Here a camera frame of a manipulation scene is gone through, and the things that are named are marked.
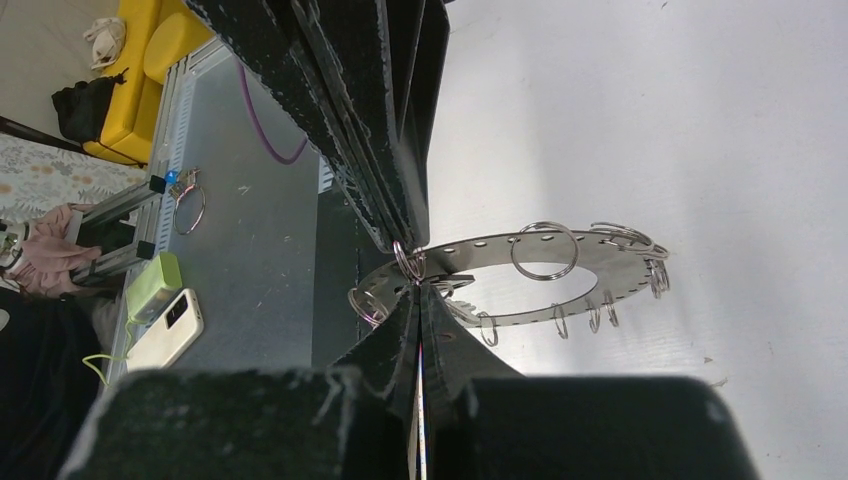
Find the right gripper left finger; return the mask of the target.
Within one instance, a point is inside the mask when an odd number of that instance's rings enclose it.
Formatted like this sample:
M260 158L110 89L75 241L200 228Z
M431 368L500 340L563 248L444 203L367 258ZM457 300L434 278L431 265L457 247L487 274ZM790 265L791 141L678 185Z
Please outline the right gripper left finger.
M63 479L414 479L420 292L326 368L142 370L95 403Z

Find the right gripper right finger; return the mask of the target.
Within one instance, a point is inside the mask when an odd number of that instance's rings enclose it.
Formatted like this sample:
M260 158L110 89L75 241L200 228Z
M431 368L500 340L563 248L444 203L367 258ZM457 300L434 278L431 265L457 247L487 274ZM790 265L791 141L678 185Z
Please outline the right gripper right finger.
M525 376L420 290L432 479L754 479L734 418L680 376Z

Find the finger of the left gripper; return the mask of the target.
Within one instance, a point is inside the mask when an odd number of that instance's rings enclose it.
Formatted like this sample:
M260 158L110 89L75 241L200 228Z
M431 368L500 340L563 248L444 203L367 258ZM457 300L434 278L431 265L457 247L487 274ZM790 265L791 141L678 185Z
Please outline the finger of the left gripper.
M427 159L449 41L442 1L294 1L325 155L376 247L430 238Z
M190 1L328 161L376 247L414 248L382 1Z

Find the black tagged key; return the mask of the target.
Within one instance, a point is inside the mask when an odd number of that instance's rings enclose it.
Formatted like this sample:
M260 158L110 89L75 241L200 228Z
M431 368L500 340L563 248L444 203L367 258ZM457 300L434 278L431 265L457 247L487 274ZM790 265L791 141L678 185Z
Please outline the black tagged key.
M441 274L428 277L425 281L443 294L449 294L459 288L473 284L476 278L471 274Z

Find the metal key ring disc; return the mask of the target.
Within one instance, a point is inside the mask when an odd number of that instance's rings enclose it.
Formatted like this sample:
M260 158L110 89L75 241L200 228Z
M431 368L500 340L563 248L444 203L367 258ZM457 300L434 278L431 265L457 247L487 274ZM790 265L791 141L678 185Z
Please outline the metal key ring disc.
M512 233L454 241L406 254L377 268L347 293L347 301L367 325L377 328L400 312L415 284L433 291L433 319L422 323L436 334L452 338L456 330L478 332L485 345L497 345L498 331L552 323L557 336L570 336L570 320L586 316L592 333L602 322L617 328L619 302L643 291L659 299L670 289L666 262L669 250L649 235L622 224L594 222L586 230L569 229L553 221L530 223ZM573 273L589 276L583 292L540 307L489 313L459 297L459 288L443 294L426 278L441 274L471 274L495 267L509 268L525 283L554 283Z

